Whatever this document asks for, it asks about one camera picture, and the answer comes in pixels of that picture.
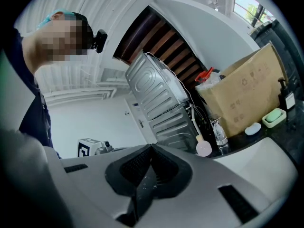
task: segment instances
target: ear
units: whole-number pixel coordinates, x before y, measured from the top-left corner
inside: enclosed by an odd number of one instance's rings
[[[51,20],[60,20],[60,19],[62,19],[61,16],[64,16],[63,12],[54,13],[51,16]]]

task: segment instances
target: black camera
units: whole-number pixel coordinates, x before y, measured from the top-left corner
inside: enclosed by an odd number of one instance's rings
[[[100,29],[97,32],[97,35],[93,37],[93,43],[90,49],[94,49],[97,53],[101,53],[104,49],[107,37],[107,33]]]

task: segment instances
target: soap dish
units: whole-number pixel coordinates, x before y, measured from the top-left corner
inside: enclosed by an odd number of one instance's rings
[[[262,122],[268,128],[272,128],[272,127],[276,126],[278,123],[280,123],[281,121],[283,121],[284,119],[286,119],[286,111],[284,111],[280,108],[276,108],[276,109],[279,110],[282,114],[277,119],[275,119],[273,122],[269,123],[268,121],[266,121],[266,118],[268,117],[269,114],[271,114],[271,112],[268,113],[267,115],[263,116],[263,118],[262,118]]]

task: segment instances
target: metal panel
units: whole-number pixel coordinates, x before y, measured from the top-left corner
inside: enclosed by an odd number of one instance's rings
[[[163,66],[156,59],[154,62],[152,63],[143,52],[140,52],[125,74],[148,120],[154,119],[179,104],[160,74]]]
[[[198,135],[183,105],[149,122],[158,143],[189,151],[196,148]]]

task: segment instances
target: countertop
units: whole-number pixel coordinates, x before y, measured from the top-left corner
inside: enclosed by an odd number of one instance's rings
[[[269,137],[275,141],[289,156],[298,168],[304,153],[304,101],[296,101],[296,105],[287,112],[287,118],[273,128],[267,128],[260,122],[262,128],[252,136],[244,132],[228,138],[229,147],[221,151],[213,148],[209,158],[216,159],[243,150],[263,138]]]

